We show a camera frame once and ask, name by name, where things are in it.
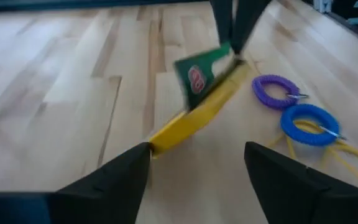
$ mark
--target purple spiral bracelet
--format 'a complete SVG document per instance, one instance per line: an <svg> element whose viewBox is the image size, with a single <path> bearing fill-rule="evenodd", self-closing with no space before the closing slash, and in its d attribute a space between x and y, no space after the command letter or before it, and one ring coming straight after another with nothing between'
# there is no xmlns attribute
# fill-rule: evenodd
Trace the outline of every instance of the purple spiral bracelet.
<svg viewBox="0 0 358 224"><path fill-rule="evenodd" d="M275 110L285 110L286 108L295 105L298 102L298 98L287 97L284 100L275 99L269 96L264 90L264 85L266 84L276 84L288 92L287 95L298 96L299 88L290 80L283 78L278 75L261 75L259 77L254 78L252 81L252 89L256 97L262 102L264 105L273 108Z"/></svg>

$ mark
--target coiled wrist lanyard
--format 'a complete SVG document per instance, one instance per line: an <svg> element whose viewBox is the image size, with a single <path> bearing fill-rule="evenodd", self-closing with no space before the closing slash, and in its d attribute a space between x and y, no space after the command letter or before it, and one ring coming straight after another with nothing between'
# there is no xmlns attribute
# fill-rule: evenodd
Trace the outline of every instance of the coiled wrist lanyard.
<svg viewBox="0 0 358 224"><path fill-rule="evenodd" d="M288 92L288 98L279 100L268 96L263 89L265 84L277 84L283 87ZM275 110L284 110L280 119L283 133L268 143L267 147L274 147L285 138L290 157L296 159L292 139L310 146L325 146L321 160L322 166L325 165L329 154L332 154L335 160L358 177L358 169L345 161L338 153L342 151L358 157L358 149L346 144L345 138L339 134L339 123L327 111L309 104L296 105L297 99L306 95L299 94L299 88L294 83L278 75L262 75L254 79L252 89L265 106ZM311 118L315 122L298 119L304 117Z"/></svg>

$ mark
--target yellow cord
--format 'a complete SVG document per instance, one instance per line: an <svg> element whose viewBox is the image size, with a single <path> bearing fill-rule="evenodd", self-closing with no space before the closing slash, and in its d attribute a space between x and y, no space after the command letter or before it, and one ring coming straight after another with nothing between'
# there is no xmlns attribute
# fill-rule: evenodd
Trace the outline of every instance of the yellow cord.
<svg viewBox="0 0 358 224"><path fill-rule="evenodd" d="M310 133L321 133L323 130L316 124L311 121L307 120L296 120L294 121L295 126L298 128L310 132ZM274 141L272 141L270 144L268 144L268 147L274 147L280 140L282 140L285 137L288 150L290 151L290 157L292 159L296 159L295 150L292 144L291 139L286 136L285 134L279 135L278 138L276 138ZM351 173L353 173L356 177L358 177L358 170L354 166L350 165L347 161L345 161L338 153L338 151L346 152L349 154L353 154L358 157L358 149L346 144L342 140L337 140L334 145L327 146L326 151L323 155L323 158L321 160L321 166L324 167L326 164L326 161L328 159L328 154L332 154L334 158L340 162L344 167L346 167Z"/></svg>

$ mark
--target green card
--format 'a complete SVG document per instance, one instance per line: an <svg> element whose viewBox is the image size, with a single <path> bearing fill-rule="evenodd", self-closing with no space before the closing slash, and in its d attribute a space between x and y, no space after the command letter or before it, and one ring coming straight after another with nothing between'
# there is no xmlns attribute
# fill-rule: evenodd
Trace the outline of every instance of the green card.
<svg viewBox="0 0 358 224"><path fill-rule="evenodd" d="M196 108L214 85L215 76L212 71L214 62L228 56L230 52L230 43L226 43L220 48L177 60L174 63L186 94L189 110Z"/></svg>

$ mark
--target blue spiral bracelet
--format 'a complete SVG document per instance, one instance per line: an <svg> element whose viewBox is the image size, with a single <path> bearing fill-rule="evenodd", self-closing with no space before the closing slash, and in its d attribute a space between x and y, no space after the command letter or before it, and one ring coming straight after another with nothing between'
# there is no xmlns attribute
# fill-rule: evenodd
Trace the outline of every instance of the blue spiral bracelet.
<svg viewBox="0 0 358 224"><path fill-rule="evenodd" d="M331 133L324 131L321 134L313 134L297 128L293 121L304 118L316 121L325 129L330 130ZM337 136L332 133L339 134L339 123L335 118L327 111L309 104L299 104L285 110L280 123L281 128L288 137L311 146L331 144L337 139Z"/></svg>

